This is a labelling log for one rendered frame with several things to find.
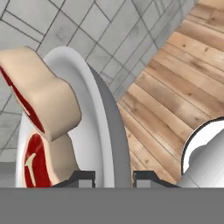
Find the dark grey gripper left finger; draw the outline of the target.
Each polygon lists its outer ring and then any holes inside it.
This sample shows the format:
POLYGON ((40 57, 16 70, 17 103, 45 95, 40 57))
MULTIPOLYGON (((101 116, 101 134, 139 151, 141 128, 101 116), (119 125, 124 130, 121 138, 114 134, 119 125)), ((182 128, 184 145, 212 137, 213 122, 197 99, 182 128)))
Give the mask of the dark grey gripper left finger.
POLYGON ((54 187, 95 188, 95 171, 74 171, 69 179, 54 187))

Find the white round object black rim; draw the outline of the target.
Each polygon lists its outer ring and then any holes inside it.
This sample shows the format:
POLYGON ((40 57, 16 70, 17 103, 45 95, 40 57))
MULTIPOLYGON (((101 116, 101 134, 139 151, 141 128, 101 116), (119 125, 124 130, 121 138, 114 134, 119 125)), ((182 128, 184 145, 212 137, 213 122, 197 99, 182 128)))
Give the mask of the white round object black rim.
POLYGON ((181 156, 182 188, 224 188, 224 116, 201 124, 181 156))

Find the raw red steak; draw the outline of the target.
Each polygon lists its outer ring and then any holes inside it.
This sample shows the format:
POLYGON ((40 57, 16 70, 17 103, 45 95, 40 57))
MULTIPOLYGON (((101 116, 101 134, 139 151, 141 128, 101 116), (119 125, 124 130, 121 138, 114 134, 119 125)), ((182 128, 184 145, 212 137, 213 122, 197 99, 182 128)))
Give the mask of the raw red steak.
POLYGON ((24 187, 51 187, 69 179, 77 164, 72 140, 65 134, 49 142, 33 132, 24 149, 22 183, 24 187))
POLYGON ((81 121, 71 85, 28 46, 0 51, 0 72, 38 132, 53 141, 81 121))

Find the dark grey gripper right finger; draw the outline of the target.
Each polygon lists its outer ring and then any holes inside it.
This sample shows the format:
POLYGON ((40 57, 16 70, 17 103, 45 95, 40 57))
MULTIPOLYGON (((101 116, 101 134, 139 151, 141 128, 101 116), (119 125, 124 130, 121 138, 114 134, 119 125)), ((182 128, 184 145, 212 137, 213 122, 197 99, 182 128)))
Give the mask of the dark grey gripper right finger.
POLYGON ((154 171, 133 171, 135 188, 178 188, 170 182, 162 180, 154 171))

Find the white bowl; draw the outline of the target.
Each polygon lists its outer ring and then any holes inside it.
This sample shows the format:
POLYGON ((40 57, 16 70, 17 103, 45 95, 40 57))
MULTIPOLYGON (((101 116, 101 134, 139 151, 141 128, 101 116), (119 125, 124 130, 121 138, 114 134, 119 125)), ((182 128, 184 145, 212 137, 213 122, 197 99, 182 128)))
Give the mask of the white bowl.
MULTIPOLYGON (((71 85, 77 97, 81 120, 67 134, 72 140, 79 171, 95 171, 95 187, 130 187, 130 154, 123 120, 103 80, 72 48, 57 47, 41 59, 56 76, 71 85)), ((16 162, 18 187, 24 187, 22 159, 33 132, 39 133, 23 110, 16 162)))

